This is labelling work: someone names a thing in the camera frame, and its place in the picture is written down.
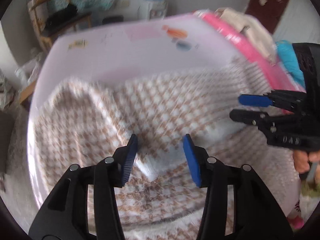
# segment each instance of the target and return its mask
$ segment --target blue gripper pad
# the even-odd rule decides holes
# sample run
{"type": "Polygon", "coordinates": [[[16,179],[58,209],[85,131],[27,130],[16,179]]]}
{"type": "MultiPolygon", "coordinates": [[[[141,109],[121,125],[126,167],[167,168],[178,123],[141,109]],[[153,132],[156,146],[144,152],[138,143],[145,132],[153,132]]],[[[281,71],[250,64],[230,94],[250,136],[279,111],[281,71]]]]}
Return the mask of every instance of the blue gripper pad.
{"type": "Polygon", "coordinates": [[[122,178],[122,185],[126,184],[129,180],[130,173],[132,170],[133,162],[136,157],[136,153],[138,151],[138,138],[136,135],[132,135],[128,142],[129,150],[128,154],[126,156],[122,172],[121,172],[121,178],[122,178]]]}
{"type": "Polygon", "coordinates": [[[197,185],[197,187],[201,186],[201,175],[200,175],[200,166],[194,154],[194,144],[189,140],[188,135],[183,137],[183,150],[186,155],[186,159],[188,162],[189,170],[191,173],[191,177],[193,182],[197,185]]]}
{"type": "Polygon", "coordinates": [[[238,100],[244,106],[268,107],[273,105],[272,100],[266,96],[240,95],[238,100]]]}

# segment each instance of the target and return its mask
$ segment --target knitted garment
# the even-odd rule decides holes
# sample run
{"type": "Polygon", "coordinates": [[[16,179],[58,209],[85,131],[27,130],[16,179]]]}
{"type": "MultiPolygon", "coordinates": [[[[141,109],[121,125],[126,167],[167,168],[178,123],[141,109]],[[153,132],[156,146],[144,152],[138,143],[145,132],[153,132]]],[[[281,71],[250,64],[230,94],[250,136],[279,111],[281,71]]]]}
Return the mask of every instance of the knitted garment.
{"type": "MultiPolygon", "coordinates": [[[[128,183],[115,188],[127,239],[195,239],[206,189],[196,187],[182,149],[189,133],[226,165],[250,164],[280,206],[295,183],[291,152],[266,145],[256,127],[232,122],[241,93],[270,91],[260,69],[233,61],[219,69],[162,73],[105,88],[70,79],[51,95],[36,119],[36,152],[47,193],[73,163],[98,163],[135,133],[139,149],[128,183]]],[[[271,107],[271,114],[280,114],[271,107]]],[[[93,190],[88,222],[94,232],[93,190]]],[[[226,233],[232,232],[233,196],[226,233]]]]}

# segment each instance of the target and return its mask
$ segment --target black bag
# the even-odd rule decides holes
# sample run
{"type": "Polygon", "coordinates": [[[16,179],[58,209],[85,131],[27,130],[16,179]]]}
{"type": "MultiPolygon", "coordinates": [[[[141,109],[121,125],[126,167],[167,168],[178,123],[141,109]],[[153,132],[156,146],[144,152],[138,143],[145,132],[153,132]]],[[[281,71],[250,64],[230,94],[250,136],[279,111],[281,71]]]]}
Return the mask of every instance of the black bag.
{"type": "Polygon", "coordinates": [[[45,22],[45,27],[47,29],[54,29],[72,19],[77,15],[77,12],[78,8],[74,4],[69,3],[66,8],[52,14],[45,22]]]}

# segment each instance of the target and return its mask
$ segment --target floor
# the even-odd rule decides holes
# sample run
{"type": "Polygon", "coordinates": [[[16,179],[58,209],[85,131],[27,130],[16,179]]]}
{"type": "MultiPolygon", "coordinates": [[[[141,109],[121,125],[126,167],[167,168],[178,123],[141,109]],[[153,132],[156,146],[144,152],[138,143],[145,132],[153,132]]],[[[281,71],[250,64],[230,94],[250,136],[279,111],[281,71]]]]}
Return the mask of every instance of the floor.
{"type": "Polygon", "coordinates": [[[7,112],[16,121],[8,150],[7,173],[4,175],[5,192],[0,190],[0,196],[11,215],[27,233],[38,211],[27,165],[28,112],[17,102],[7,112]]]}

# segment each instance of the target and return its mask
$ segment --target hand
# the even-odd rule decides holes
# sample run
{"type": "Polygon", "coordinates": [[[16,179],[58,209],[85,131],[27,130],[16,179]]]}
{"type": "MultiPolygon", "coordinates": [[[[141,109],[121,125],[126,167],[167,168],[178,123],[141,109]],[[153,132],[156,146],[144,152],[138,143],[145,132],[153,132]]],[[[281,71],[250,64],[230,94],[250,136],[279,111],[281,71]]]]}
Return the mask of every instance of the hand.
{"type": "MultiPolygon", "coordinates": [[[[308,156],[306,152],[295,150],[293,151],[293,162],[294,168],[297,172],[305,173],[310,170],[310,165],[308,162],[318,162],[320,161],[320,151],[311,152],[308,156]]],[[[316,184],[320,184],[320,165],[318,165],[316,174],[315,174],[316,184]]]]}

